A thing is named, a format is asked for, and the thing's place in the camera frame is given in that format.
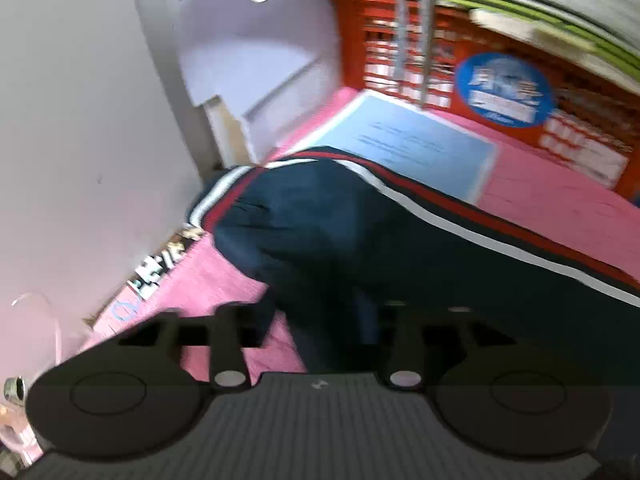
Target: blue circular sticker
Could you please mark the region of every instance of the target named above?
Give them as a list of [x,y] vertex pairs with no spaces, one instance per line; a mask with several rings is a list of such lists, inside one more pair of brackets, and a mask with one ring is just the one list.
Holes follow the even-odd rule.
[[487,52],[456,70],[456,89],[476,113],[513,128],[542,124],[554,109],[549,82],[517,57]]
[[111,305],[111,315],[118,321],[129,321],[138,315],[140,298],[136,303],[130,301],[116,301]]

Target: pink floor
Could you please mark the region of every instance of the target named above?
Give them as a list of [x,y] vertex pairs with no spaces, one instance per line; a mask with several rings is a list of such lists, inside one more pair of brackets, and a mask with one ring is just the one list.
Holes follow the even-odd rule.
[[[318,115],[292,135],[291,140],[318,127],[354,95],[351,89],[337,92]],[[529,146],[473,121],[442,115],[495,140],[500,146],[479,207],[640,279],[639,209],[590,178],[546,160]],[[111,315],[111,309],[107,309],[95,326],[92,342],[111,336],[159,310],[180,308],[185,316],[200,316],[211,312],[212,306],[217,304],[254,300],[263,290],[263,284],[243,276],[222,258],[207,237],[162,281],[161,288],[140,308],[135,319],[117,321]],[[114,301],[135,302],[136,296],[126,289]],[[190,348],[183,356],[184,367],[200,380],[206,380],[208,376],[206,352],[203,348]],[[246,350],[246,360],[253,381],[267,370],[303,370],[282,320],[272,327],[264,348]]]

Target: red stripe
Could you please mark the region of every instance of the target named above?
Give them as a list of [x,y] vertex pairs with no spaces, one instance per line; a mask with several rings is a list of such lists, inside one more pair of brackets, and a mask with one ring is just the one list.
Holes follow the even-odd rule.
[[451,211],[457,215],[460,215],[472,222],[483,225],[485,227],[489,227],[501,233],[519,238],[520,240],[524,240],[536,247],[539,247],[545,251],[549,251],[550,253],[557,254],[559,256],[564,256],[566,258],[570,258],[572,260],[576,260],[582,264],[585,264],[588,267],[605,274],[615,280],[619,280],[620,282],[626,283],[627,285],[632,286],[640,290],[640,283],[636,282],[633,277],[629,276],[626,272],[623,272],[620,269],[617,269],[613,266],[610,266],[604,262],[591,258],[586,254],[582,254],[579,251],[574,251],[564,245],[558,244],[548,238],[545,238],[539,234],[533,233],[529,230],[526,230],[517,225],[511,224],[505,220],[501,220],[494,216],[488,215],[478,209],[470,208],[462,202],[453,201],[445,196],[434,193],[429,189],[421,186],[420,184],[407,180],[405,178],[399,177],[389,170],[385,169],[383,166],[376,164],[375,162],[371,162],[370,160],[365,160],[363,158],[357,158],[356,156],[343,155],[338,153],[327,153],[327,152],[298,152],[296,156],[309,156],[309,157],[321,157],[321,158],[333,158],[339,160],[351,160],[353,162],[357,162],[361,166],[367,166],[372,170],[375,170],[376,173],[380,174],[383,178],[387,179],[394,184],[404,187],[406,189],[411,190],[415,194],[420,195],[425,198],[429,202],[432,202],[448,211]]
[[226,213],[226,210],[231,207],[232,203],[235,202],[235,200],[242,194],[252,180],[263,171],[263,167],[257,166],[256,168],[249,170],[248,173],[245,173],[239,180],[236,180],[231,189],[225,193],[222,199],[218,200],[211,209],[205,213],[204,218],[200,223],[202,228],[205,231],[212,232],[215,223],[220,220],[222,215]]

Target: navy jacket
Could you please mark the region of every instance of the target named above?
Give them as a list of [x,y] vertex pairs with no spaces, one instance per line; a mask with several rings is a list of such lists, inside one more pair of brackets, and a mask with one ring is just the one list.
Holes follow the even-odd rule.
[[375,307],[402,301],[434,313],[469,307],[605,383],[640,377],[636,280],[349,153],[313,148],[234,168],[190,221],[270,286],[298,348],[314,348],[301,351],[308,365],[362,367]]

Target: sticker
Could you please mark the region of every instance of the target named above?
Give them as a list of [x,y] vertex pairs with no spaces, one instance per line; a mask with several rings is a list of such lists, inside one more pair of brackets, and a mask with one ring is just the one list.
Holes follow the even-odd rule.
[[573,168],[613,189],[626,168],[628,158],[621,153],[589,139],[576,154]]
[[477,54],[456,70],[456,88],[476,113],[512,128],[542,124],[554,99],[540,70],[513,56]]
[[116,301],[111,305],[111,315],[118,321],[130,321],[138,315],[140,299],[135,303],[130,301]]
[[178,231],[167,242],[164,249],[153,256],[147,256],[127,285],[142,298],[148,300],[159,288],[159,283],[184,258],[186,251],[199,241],[205,232],[197,227],[187,226]]

